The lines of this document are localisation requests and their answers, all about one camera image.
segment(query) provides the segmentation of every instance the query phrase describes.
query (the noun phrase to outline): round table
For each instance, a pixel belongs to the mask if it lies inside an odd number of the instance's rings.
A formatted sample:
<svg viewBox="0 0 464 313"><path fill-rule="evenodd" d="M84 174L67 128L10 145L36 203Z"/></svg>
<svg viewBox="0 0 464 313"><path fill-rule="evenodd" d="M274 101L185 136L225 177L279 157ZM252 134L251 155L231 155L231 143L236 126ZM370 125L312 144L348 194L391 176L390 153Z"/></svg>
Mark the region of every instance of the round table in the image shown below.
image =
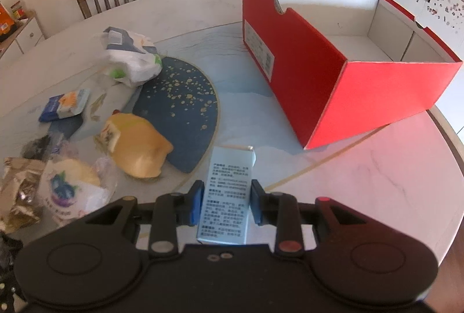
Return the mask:
<svg viewBox="0 0 464 313"><path fill-rule="evenodd" d="M19 155L25 142L45 131L37 108L98 71L99 33L117 26L150 37L160 54L195 64L211 79L220 103L214 144L254 146L253 178L267 191L293 194L301 202L330 196L419 239L442 261L464 212L464 150L438 109L304 151L244 47L241 20L241 0L139 0L42 42L1 70L0 156ZM91 137L75 140L84 153L93 147ZM209 153L190 174L165 163L162 178L151 183L120 172L112 200L134 195L149 202L186 192L194 180L206 180L208 164ZM30 241L54 228L44 217L17 235ZM310 227L303 232L305 247L313 248ZM147 233L142 228L138 247L146 246ZM195 228L179 228L180 245L195 242L195 234ZM257 227L250 217L247 243L273 245L274 239L275 228Z"/></svg>

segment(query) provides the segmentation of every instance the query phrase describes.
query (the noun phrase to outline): red box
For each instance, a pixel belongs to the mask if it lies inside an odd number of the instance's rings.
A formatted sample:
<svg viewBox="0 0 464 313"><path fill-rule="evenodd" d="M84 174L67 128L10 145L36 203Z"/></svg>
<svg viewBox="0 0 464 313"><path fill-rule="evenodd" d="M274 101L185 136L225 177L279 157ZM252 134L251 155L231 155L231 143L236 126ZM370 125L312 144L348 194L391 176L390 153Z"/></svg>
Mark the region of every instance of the red box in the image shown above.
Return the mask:
<svg viewBox="0 0 464 313"><path fill-rule="evenodd" d="M305 149L430 109L462 63L390 0L243 0L243 30Z"/></svg>

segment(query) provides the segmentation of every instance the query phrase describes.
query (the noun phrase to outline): gold foil wrapper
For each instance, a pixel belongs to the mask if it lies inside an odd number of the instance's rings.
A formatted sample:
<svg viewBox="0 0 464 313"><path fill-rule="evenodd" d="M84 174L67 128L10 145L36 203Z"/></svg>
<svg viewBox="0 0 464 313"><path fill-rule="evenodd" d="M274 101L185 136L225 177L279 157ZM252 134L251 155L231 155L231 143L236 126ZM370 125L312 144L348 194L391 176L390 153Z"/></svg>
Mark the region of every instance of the gold foil wrapper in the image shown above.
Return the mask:
<svg viewBox="0 0 464 313"><path fill-rule="evenodd" d="M25 158L5 158L0 187L0 218L5 232L11 233L40 220L40 208L34 204L45 163Z"/></svg>

